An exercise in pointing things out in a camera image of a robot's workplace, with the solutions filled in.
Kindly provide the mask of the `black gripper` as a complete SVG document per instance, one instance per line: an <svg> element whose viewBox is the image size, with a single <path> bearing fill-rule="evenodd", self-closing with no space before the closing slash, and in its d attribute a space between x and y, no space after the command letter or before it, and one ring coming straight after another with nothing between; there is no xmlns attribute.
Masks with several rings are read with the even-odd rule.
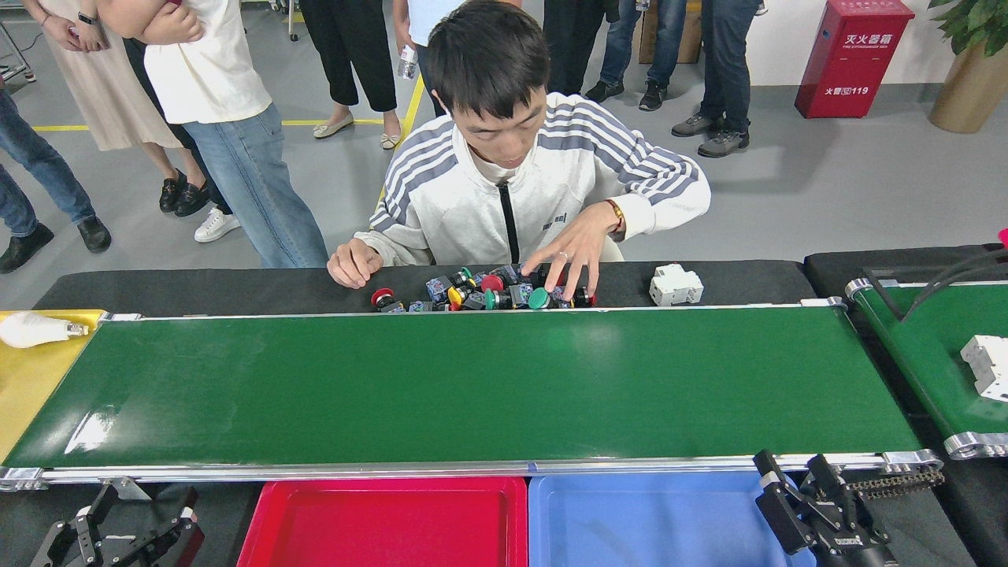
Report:
<svg viewBox="0 0 1008 567"><path fill-rule="evenodd" d="M859 524L854 493L818 454L807 462L803 488L789 484L769 450L753 456L763 495L756 498L782 549L811 549L817 566L900 566L885 530Z"/></svg>
<svg viewBox="0 0 1008 567"><path fill-rule="evenodd" d="M198 492L188 487L179 513L136 538L100 539L98 528L118 502L114 484L106 482L91 505L69 521L57 521L46 533L31 566L190 566L205 535L194 506Z"/></svg>

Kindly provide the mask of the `seated person's right hand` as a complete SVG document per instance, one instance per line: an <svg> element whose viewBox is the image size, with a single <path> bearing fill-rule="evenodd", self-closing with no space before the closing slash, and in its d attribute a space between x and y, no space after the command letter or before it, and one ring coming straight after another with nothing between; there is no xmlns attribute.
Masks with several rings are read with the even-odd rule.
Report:
<svg viewBox="0 0 1008 567"><path fill-rule="evenodd" d="M331 278L339 286L363 288L371 275L382 268L383 258L365 241L354 237L337 247L326 266Z"/></svg>

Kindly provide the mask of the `seated person's left hand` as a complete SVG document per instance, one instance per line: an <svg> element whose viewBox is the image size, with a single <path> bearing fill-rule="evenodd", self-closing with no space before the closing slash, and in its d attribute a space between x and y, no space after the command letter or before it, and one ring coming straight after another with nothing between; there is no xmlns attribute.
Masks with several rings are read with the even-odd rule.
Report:
<svg viewBox="0 0 1008 567"><path fill-rule="evenodd" d="M600 276L602 245L609 234L621 230L624 224L619 205L610 200L584 208L550 244L530 256L522 265L522 273L536 272L541 263L550 262L545 288L553 291L561 276L565 276L564 299L570 301L586 269L587 294L594 295Z"/></svg>

